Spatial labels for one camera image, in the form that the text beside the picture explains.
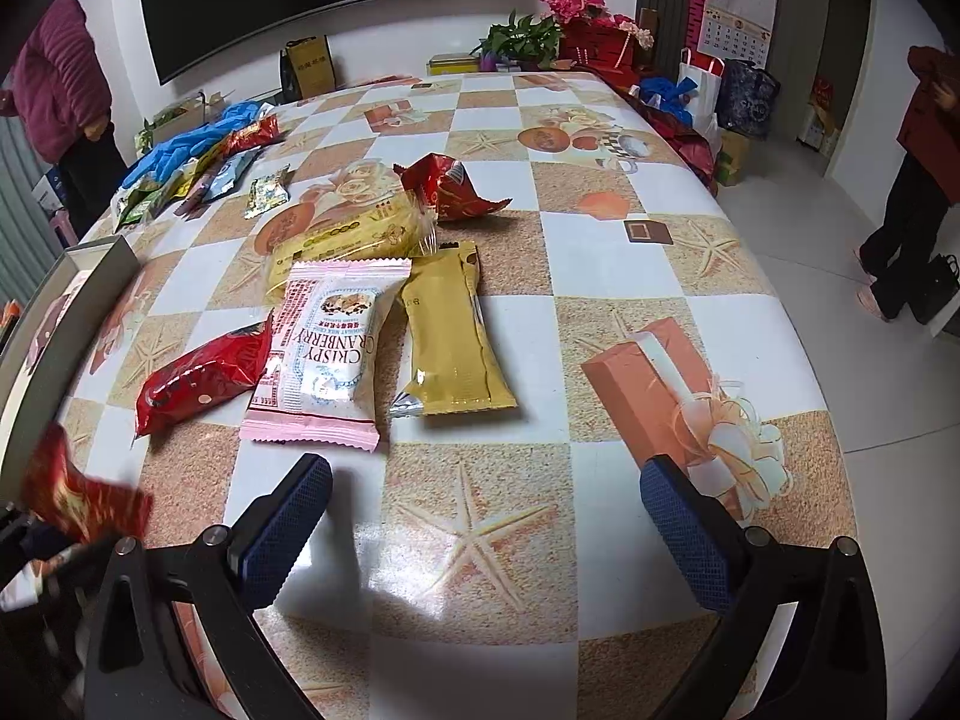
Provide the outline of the person in red top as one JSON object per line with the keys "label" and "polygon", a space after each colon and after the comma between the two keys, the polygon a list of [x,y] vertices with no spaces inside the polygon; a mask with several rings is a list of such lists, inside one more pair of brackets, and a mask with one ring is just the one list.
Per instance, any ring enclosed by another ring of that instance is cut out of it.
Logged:
{"label": "person in red top", "polygon": [[958,57],[913,46],[908,67],[918,86],[896,135],[905,156],[882,224],[856,249],[871,278],[857,300],[884,322],[923,291],[940,225],[958,203]]}

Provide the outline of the dark blue gift bag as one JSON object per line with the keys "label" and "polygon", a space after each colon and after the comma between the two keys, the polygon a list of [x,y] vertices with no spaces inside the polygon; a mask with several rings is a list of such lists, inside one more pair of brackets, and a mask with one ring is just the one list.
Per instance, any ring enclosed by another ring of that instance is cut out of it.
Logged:
{"label": "dark blue gift bag", "polygon": [[724,130],[765,140],[781,83],[750,60],[727,60],[719,88],[716,115]]}

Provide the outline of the yellow snack packet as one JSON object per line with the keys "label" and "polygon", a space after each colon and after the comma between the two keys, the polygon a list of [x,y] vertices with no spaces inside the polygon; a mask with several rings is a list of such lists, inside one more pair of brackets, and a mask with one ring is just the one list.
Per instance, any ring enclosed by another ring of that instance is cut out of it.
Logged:
{"label": "yellow snack packet", "polygon": [[197,176],[197,167],[199,167],[197,158],[189,158],[179,167],[176,167],[158,190],[155,205],[158,208],[163,208],[172,200],[183,199],[194,183],[195,176]]}

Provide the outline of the pink cranberry snack packet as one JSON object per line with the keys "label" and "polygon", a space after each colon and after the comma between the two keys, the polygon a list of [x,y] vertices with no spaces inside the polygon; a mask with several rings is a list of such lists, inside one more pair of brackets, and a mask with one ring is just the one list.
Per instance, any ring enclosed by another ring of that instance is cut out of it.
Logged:
{"label": "pink cranberry snack packet", "polygon": [[377,342],[409,259],[291,266],[272,346],[239,428],[251,442],[319,442],[371,452]]}

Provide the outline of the yellow biscuit packet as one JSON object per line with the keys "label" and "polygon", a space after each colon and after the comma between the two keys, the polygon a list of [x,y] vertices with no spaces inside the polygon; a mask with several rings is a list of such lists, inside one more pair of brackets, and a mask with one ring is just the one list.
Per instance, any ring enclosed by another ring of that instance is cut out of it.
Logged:
{"label": "yellow biscuit packet", "polygon": [[263,299],[283,299],[293,266],[320,260],[409,259],[436,252],[438,215],[405,190],[280,242],[265,262]]}

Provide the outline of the person in maroon jacket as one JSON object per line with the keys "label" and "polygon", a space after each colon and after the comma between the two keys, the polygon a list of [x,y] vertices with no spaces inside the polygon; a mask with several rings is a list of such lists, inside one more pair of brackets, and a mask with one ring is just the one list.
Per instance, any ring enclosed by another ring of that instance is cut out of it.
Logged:
{"label": "person in maroon jacket", "polygon": [[84,236],[127,176],[112,123],[112,94],[78,0],[52,0],[21,47],[2,91],[29,143],[59,171],[71,226]]}

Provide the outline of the light blue snack packet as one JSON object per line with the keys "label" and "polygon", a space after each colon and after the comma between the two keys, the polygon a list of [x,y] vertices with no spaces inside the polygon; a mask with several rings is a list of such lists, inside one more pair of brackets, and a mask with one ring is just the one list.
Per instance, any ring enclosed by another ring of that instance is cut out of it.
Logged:
{"label": "light blue snack packet", "polygon": [[221,199],[224,195],[235,192],[259,153],[260,148],[251,148],[231,154],[228,160],[224,161],[223,166],[220,167],[220,171],[213,177],[208,190],[203,195],[202,202],[212,203]]}

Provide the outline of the wall calendar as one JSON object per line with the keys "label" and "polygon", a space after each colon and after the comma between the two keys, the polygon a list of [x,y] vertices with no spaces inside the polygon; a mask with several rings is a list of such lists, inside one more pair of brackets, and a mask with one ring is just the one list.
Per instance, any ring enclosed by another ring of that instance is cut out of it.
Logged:
{"label": "wall calendar", "polygon": [[777,4],[778,0],[704,0],[697,51],[765,68]]}

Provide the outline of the green potted plant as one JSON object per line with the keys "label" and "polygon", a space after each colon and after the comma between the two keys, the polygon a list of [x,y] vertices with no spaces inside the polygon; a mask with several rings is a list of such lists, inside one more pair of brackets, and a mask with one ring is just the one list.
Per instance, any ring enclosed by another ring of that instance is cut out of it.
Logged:
{"label": "green potted plant", "polygon": [[506,23],[491,25],[472,52],[483,70],[498,65],[548,68],[558,59],[562,37],[562,27],[551,16],[519,16],[513,11]]}

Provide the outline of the red candy packet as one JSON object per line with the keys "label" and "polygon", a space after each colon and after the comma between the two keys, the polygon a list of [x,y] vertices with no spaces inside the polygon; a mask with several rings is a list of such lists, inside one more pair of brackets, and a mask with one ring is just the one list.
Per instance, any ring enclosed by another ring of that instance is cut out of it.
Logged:
{"label": "red candy packet", "polygon": [[26,466],[21,499],[41,520],[78,543],[109,535],[144,539],[153,511],[153,496],[142,489],[80,472],[58,422],[49,424]]}

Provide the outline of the green snack packet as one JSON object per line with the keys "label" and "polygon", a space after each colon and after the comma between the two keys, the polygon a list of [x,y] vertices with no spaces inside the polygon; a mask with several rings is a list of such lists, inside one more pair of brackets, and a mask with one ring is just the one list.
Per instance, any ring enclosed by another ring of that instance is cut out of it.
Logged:
{"label": "green snack packet", "polygon": [[110,199],[110,219],[114,231],[149,223],[156,218],[177,183],[176,176],[169,177],[162,184],[143,176],[129,188],[119,188]]}

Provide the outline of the gold snack packet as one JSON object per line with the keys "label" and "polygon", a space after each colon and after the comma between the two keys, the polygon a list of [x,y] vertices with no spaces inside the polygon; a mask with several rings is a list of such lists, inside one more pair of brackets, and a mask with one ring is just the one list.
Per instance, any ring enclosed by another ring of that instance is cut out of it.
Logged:
{"label": "gold snack packet", "polygon": [[517,400],[488,338],[477,244],[444,244],[413,261],[402,288],[412,375],[391,403],[393,418],[512,410]]}

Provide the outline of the red long snack packet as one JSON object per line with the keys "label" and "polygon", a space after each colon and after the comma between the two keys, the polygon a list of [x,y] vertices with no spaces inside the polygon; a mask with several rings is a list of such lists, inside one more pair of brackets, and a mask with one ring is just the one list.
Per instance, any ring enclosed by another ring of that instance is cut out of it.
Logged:
{"label": "red long snack packet", "polygon": [[149,374],[135,403],[135,436],[153,436],[256,387],[272,319],[224,333]]}

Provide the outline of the blue rubber gloves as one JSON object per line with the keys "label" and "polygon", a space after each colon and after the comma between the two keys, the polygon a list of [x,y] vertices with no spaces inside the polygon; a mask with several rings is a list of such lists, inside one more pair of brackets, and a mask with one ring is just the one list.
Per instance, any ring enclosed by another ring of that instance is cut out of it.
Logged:
{"label": "blue rubber gloves", "polygon": [[231,104],[217,121],[179,133],[156,145],[125,176],[121,187],[130,188],[143,176],[158,184],[164,184],[172,176],[172,172],[182,167],[185,161],[200,158],[205,151],[228,137],[229,133],[252,124],[257,119],[259,110],[260,104],[254,101]]}

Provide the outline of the black handbag on floor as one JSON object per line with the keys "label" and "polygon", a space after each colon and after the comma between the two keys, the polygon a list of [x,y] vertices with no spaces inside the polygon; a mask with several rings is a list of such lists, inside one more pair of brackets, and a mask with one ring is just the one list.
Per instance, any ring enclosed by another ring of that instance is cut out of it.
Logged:
{"label": "black handbag on floor", "polygon": [[908,301],[914,320],[928,325],[958,293],[958,260],[953,254],[934,255],[918,277]]}

